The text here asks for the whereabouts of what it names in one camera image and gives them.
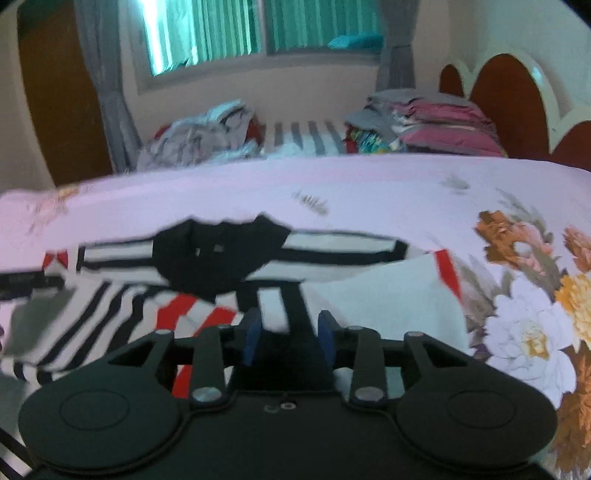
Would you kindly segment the striped red black white sweater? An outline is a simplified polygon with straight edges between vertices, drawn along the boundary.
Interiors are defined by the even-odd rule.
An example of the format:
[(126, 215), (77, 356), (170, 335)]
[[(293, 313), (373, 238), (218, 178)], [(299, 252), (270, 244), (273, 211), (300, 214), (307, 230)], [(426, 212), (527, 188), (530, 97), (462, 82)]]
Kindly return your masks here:
[(422, 331), (466, 351), (455, 265), (369, 233), (293, 230), (266, 216), (183, 221), (147, 238), (50, 251), (5, 276), (1, 371), (39, 386), (155, 330), (178, 338), (238, 323), (250, 309), (273, 332), (344, 326), (390, 339)]

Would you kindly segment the crumpled grey white clothes pile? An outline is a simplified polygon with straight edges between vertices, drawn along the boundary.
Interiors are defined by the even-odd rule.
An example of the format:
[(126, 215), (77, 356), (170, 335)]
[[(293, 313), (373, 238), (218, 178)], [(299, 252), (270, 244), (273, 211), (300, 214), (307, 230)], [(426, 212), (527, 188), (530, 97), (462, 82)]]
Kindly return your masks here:
[(256, 113), (242, 100), (233, 100), (161, 128), (141, 148), (136, 170), (224, 164), (257, 157), (262, 149), (263, 129)]

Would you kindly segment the stack of folded pink clothes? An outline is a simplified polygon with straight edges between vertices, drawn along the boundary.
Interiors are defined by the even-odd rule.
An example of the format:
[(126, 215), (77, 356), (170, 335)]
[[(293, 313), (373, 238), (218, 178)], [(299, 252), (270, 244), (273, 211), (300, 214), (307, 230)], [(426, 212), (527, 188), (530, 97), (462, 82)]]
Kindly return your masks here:
[(475, 103), (459, 96), (416, 89), (375, 92), (362, 110), (346, 117), (353, 126), (399, 139), (402, 153), (504, 157), (495, 124)]

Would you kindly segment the pink floral bedsheet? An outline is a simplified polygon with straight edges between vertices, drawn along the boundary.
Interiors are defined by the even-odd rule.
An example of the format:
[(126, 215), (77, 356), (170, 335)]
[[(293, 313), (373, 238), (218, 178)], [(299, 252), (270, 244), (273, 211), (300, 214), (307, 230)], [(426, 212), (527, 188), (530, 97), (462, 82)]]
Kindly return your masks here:
[(529, 160), (346, 156), (134, 174), (1, 197), (8, 273), (183, 221), (266, 216), (447, 251), (469, 357), (393, 402), (346, 401), (315, 326), (263, 326), (221, 406), (108, 406), (119, 347), (35, 386), (1, 371), (5, 479), (586, 479), (590, 176)]

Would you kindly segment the colourful floral folded cloth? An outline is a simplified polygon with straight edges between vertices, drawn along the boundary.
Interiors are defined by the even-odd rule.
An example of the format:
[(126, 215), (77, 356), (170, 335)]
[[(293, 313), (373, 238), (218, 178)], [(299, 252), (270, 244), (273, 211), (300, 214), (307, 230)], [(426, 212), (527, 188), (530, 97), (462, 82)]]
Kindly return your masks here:
[(346, 129), (344, 143), (349, 154), (391, 154), (407, 151), (407, 147), (399, 139), (387, 142), (378, 132), (353, 126)]

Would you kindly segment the grey white striped cloth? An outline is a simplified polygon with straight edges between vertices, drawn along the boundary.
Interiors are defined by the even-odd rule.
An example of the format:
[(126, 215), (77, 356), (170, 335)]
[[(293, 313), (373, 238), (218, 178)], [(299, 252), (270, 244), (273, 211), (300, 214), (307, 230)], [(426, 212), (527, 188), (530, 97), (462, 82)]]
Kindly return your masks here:
[(262, 155), (269, 159), (346, 155), (345, 135), (342, 121), (276, 121), (266, 126)]

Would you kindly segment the brown wooden door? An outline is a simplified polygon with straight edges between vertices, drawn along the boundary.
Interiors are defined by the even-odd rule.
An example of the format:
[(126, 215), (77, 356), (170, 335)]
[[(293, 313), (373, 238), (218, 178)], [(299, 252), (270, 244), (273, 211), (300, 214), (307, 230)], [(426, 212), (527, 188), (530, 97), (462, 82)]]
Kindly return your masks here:
[(27, 104), (55, 185), (113, 173), (96, 91), (84, 64), (71, 1), (25, 1), (17, 8)]

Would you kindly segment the grey right curtain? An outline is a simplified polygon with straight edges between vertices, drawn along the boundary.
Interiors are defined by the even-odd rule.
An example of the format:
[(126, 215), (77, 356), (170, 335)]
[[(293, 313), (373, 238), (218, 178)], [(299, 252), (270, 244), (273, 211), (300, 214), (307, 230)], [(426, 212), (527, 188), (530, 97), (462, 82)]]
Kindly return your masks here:
[(379, 2), (384, 44), (377, 74), (376, 90), (414, 88), (413, 41), (420, 1), (382, 0)]

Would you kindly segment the grey curtain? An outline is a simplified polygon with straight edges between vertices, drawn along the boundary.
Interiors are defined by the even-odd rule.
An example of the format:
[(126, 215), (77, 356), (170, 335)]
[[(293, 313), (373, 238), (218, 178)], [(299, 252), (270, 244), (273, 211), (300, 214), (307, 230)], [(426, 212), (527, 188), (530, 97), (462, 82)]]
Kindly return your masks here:
[(73, 3), (82, 57), (95, 88), (113, 171), (135, 170), (141, 142), (123, 94), (116, 1)]
[(382, 0), (379, 2), (384, 44), (377, 74), (376, 90), (414, 88), (413, 41), (420, 1)]

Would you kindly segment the brown white scalloped headboard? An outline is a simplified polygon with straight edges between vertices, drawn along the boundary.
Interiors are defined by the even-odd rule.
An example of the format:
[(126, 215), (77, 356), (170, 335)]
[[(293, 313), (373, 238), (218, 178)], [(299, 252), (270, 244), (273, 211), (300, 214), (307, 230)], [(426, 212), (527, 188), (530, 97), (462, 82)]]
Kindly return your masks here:
[(474, 68), (452, 56), (439, 90), (477, 104), (510, 158), (590, 169), (590, 105), (578, 102), (561, 113), (548, 75), (525, 51), (493, 43)]

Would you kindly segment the window with green blinds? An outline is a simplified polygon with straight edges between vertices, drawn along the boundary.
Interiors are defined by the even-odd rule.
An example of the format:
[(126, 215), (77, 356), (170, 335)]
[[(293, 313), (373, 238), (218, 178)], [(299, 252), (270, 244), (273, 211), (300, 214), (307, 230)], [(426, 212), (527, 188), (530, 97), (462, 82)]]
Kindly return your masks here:
[(128, 1), (121, 11), (139, 91), (380, 53), (328, 47), (339, 35), (382, 35), (374, 1)]

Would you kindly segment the turquoise cloth on windowsill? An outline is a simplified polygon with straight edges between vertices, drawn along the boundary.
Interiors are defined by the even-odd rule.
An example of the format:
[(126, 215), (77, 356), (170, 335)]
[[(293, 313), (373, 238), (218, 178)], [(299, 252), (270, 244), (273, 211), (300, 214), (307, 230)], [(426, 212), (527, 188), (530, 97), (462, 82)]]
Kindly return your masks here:
[(329, 41), (332, 50), (353, 50), (380, 52), (384, 45), (384, 38), (379, 33), (358, 33), (339, 35)]

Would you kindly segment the grey left curtain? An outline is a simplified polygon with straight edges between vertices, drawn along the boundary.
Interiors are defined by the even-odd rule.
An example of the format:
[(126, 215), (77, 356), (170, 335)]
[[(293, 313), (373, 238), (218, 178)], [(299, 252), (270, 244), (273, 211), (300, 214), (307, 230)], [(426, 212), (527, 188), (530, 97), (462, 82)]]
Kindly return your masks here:
[(73, 3), (82, 57), (95, 88), (113, 171), (135, 170), (141, 142), (123, 94), (116, 1)]

